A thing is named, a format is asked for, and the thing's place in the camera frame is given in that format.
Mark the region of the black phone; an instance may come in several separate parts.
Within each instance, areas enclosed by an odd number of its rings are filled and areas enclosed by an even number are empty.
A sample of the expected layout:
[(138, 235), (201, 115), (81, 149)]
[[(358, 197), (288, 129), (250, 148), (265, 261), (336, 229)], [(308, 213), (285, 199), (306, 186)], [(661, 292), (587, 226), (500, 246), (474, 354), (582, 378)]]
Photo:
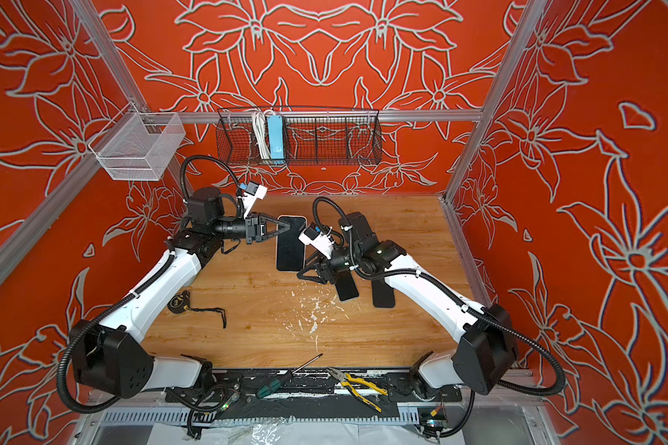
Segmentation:
[(279, 220), (289, 224), (289, 231), (278, 236), (276, 241), (276, 270), (297, 273), (305, 264), (306, 246), (299, 235), (307, 226), (303, 216), (281, 215)]
[(356, 286), (356, 282), (349, 272), (337, 274), (335, 287), (339, 300), (342, 302), (353, 300), (359, 297), (359, 291)]

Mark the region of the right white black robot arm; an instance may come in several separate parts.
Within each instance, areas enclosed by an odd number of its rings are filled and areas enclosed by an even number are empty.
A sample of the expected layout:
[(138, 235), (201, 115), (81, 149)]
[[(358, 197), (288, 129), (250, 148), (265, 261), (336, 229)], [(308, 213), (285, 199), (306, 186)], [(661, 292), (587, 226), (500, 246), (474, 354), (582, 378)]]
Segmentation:
[[(327, 197), (315, 198), (314, 221), (299, 240), (315, 249), (300, 270), (302, 280), (333, 285), (342, 301), (358, 296), (354, 278), (369, 281), (372, 296), (385, 308), (394, 295), (406, 295), (428, 313), (453, 339), (450, 352), (430, 353), (413, 366), (413, 376), (431, 389), (463, 385), (487, 395), (501, 387), (534, 397), (561, 393), (566, 385), (557, 358), (537, 341), (515, 330), (510, 314), (500, 305), (486, 307), (451, 289), (426, 271), (403, 247), (381, 241), (360, 212), (346, 213)], [(506, 380), (518, 361), (523, 343), (548, 363), (555, 375), (547, 387), (529, 387)]]

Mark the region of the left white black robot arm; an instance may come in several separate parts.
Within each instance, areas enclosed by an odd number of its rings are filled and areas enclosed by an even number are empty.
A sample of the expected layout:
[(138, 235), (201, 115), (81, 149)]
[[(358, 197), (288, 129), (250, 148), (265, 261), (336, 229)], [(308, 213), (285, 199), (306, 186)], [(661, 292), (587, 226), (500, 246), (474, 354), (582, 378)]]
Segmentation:
[(69, 335), (59, 360), (56, 390), (74, 413), (98, 413), (144, 390), (164, 389), (194, 412), (208, 412), (213, 393), (228, 396), (216, 381), (211, 362), (192, 356), (156, 357), (142, 346), (161, 311), (190, 286), (226, 242), (261, 243), (283, 235), (291, 226), (253, 211), (267, 188), (255, 182), (235, 183), (234, 194), (218, 187), (185, 191), (186, 212), (156, 265), (121, 300), (90, 320), (81, 320)]

